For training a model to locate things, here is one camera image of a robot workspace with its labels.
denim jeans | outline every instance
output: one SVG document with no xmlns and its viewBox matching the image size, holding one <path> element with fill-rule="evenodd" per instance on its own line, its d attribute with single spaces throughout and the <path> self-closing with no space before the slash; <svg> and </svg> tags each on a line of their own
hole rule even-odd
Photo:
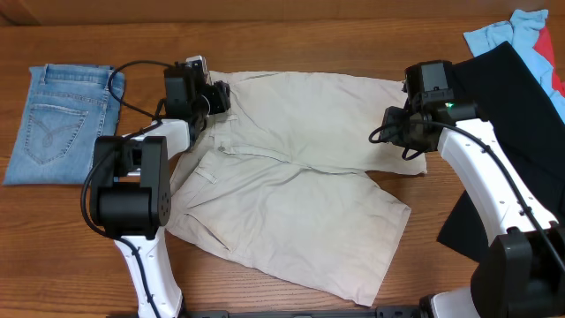
<svg viewBox="0 0 565 318">
<path fill-rule="evenodd" d="M 80 184 L 92 166 L 94 142 L 116 131 L 120 104 L 109 94 L 110 66 L 31 67 L 32 82 L 5 185 Z M 124 75 L 112 86 L 124 92 Z"/>
</svg>

black cable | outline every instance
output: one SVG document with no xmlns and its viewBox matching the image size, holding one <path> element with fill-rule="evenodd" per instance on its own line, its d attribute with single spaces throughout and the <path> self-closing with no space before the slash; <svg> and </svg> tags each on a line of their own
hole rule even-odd
<svg viewBox="0 0 565 318">
<path fill-rule="evenodd" d="M 549 249 L 549 253 L 552 255 L 552 257 L 554 258 L 554 260 L 557 263 L 557 266 L 560 268 L 561 272 L 563 274 L 565 274 L 565 264 L 563 264 L 563 260 L 561 259 L 559 253 L 557 253 L 557 250 L 555 250 L 554 245 L 551 243 L 551 241 L 549 240 L 549 238 L 547 237 L 544 229 L 542 229 L 541 225 L 539 225 L 538 220 L 536 220 L 535 216 L 532 214 L 531 212 L 531 208 L 528 207 L 528 204 L 526 203 L 524 197 L 522 196 L 522 194 L 520 193 L 520 190 L 518 190 L 518 187 L 516 186 L 516 183 L 514 183 L 514 180 L 512 179 L 512 177 L 510 176 L 509 171 L 506 169 L 506 167 L 504 166 L 504 164 L 502 163 L 501 159 L 494 153 L 494 151 L 490 148 L 490 146 L 488 146 L 487 144 L 485 144 L 482 140 L 480 140 L 479 138 L 473 136 L 471 133 L 455 127 L 453 125 L 447 125 L 447 124 L 443 124 L 440 122 L 434 122 L 434 121 L 425 121 L 425 120 L 410 120 L 408 122 L 405 123 L 393 123 L 393 124 L 387 124 L 387 125 L 383 125 L 379 128 L 377 128 L 374 132 L 371 133 L 371 135 L 369 136 L 369 141 L 371 141 L 372 143 L 381 143 L 384 141 L 381 140 L 373 140 L 373 137 L 380 131 L 387 129 L 389 127 L 393 127 L 393 126 L 398 126 L 398 125 L 431 125 L 431 126 L 436 126 L 436 127 L 441 127 L 441 128 L 447 128 L 449 130 L 452 130 L 456 133 L 461 133 L 463 136 L 469 138 L 470 140 L 474 141 L 476 144 L 478 144 L 479 146 L 481 146 L 486 153 L 488 153 L 491 158 L 493 158 L 494 163 L 496 163 L 496 165 L 498 166 L 498 168 L 501 170 L 502 174 L 504 175 L 504 178 L 508 181 L 508 185 L 510 186 L 510 188 L 512 189 L 512 192 L 514 193 L 514 195 L 516 196 L 516 198 L 518 199 L 518 203 L 520 204 L 520 206 L 522 207 L 522 210 L 524 211 L 524 213 L 528 216 L 528 219 L 530 220 L 531 224 L 533 225 L 534 228 L 536 228 L 536 231 L 538 231 L 539 235 L 541 236 L 542 240 L 544 241 L 544 244 L 547 246 L 547 248 Z"/>
<path fill-rule="evenodd" d="M 130 140 L 131 138 L 140 136 L 142 134 L 148 133 L 152 130 L 154 130 L 155 128 L 159 127 L 160 125 L 162 125 L 161 120 L 159 120 L 157 122 L 157 124 L 155 125 L 150 125 L 147 128 L 144 129 L 140 129 L 138 132 L 129 134 L 125 137 L 122 138 L 122 142 L 119 143 L 118 145 L 116 145 L 116 148 L 118 146 L 123 145 L 126 141 Z M 92 180 L 92 176 L 96 173 L 96 171 L 102 166 L 102 163 L 106 160 L 106 158 L 108 158 L 113 152 L 114 150 L 116 150 L 116 148 L 112 148 L 111 150 L 109 150 L 107 153 L 105 153 L 100 160 L 98 161 L 98 163 L 96 163 L 92 169 L 88 172 L 87 178 L 85 179 L 85 183 L 82 186 L 82 191 L 80 193 L 80 210 L 82 212 L 82 217 L 85 219 L 85 222 L 87 223 L 88 227 L 100 234 L 101 236 L 103 236 L 104 238 L 107 239 L 113 239 L 111 237 L 108 236 L 108 234 L 101 230 L 100 228 L 98 228 L 93 222 L 92 220 L 90 220 L 90 217 L 88 216 L 88 212 L 87 212 L 87 192 L 88 192 L 88 187 L 90 185 L 90 181 Z M 145 294 L 147 295 L 147 302 L 151 305 L 151 307 L 153 308 L 154 314 L 156 318 L 161 318 L 161 316 L 159 315 L 159 310 L 157 309 L 157 305 L 155 304 L 154 300 L 153 300 L 153 295 L 151 294 L 151 292 L 149 291 L 149 285 L 147 284 L 147 277 L 145 275 L 145 269 L 143 268 L 143 262 L 141 261 L 141 257 L 139 256 L 139 251 L 138 249 L 127 239 L 125 238 L 116 238 L 116 241 L 121 242 L 123 244 L 126 244 L 128 247 L 130 247 L 130 249 L 132 250 L 132 255 L 135 256 L 135 260 L 138 263 L 139 266 L 139 272 L 141 274 L 141 282 L 143 283 L 143 290 L 145 291 Z"/>
<path fill-rule="evenodd" d="M 112 87 L 112 82 L 114 80 L 114 78 L 116 77 L 116 74 L 118 74 L 120 71 L 122 71 L 124 68 L 128 67 L 128 66 L 132 66 L 132 65 L 136 65 L 136 64 L 155 64 L 155 65 L 160 65 L 160 66 L 165 66 L 165 67 L 174 67 L 171 64 L 167 64 L 167 63 L 163 63 L 163 62 L 159 62 L 159 61 L 152 61 L 152 60 L 139 60 L 139 61 L 131 61 L 129 63 L 126 63 L 118 68 L 116 68 L 116 70 L 114 70 L 109 78 L 108 78 L 108 91 L 109 94 L 112 95 L 112 97 L 114 97 L 117 101 L 119 101 L 120 103 L 122 103 L 125 107 L 131 109 L 131 110 L 135 110 L 138 113 L 141 113 L 145 116 L 150 117 L 153 120 L 157 119 L 157 116 L 152 115 L 151 113 L 144 111 L 138 107 L 135 107 L 133 105 L 131 105 L 130 103 L 124 101 L 124 98 L 119 98 L 117 97 L 117 95 L 114 93 L 114 88 Z"/>
</svg>

